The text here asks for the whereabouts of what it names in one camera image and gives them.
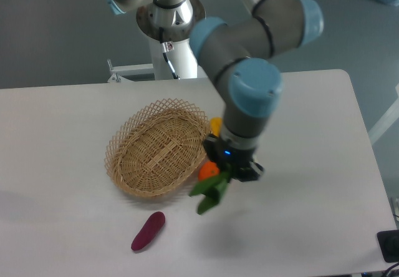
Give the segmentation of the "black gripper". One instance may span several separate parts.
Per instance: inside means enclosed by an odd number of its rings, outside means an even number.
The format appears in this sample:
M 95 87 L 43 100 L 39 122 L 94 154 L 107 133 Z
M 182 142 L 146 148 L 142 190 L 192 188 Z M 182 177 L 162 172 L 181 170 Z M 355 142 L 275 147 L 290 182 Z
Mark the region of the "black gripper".
M 203 148 L 209 161 L 215 163 L 219 169 L 231 165 L 235 171 L 235 180 L 253 182 L 259 180 L 264 173 L 264 167 L 254 160 L 256 147 L 236 148 L 231 140 L 208 135 L 203 140 Z

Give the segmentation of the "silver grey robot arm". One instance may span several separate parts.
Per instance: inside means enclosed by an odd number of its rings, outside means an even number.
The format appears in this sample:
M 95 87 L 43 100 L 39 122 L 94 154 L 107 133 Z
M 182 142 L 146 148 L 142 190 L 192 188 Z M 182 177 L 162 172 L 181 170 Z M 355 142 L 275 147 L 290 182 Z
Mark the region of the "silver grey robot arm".
M 135 12 L 150 44 L 155 79 L 205 75 L 224 101 L 219 135 L 203 146 L 231 178 L 257 180 L 259 138 L 282 92 L 279 70 L 269 59 L 317 39 L 324 17 L 314 0 L 242 0 L 249 19 L 230 26 L 206 15 L 199 0 L 106 0 L 116 15 Z

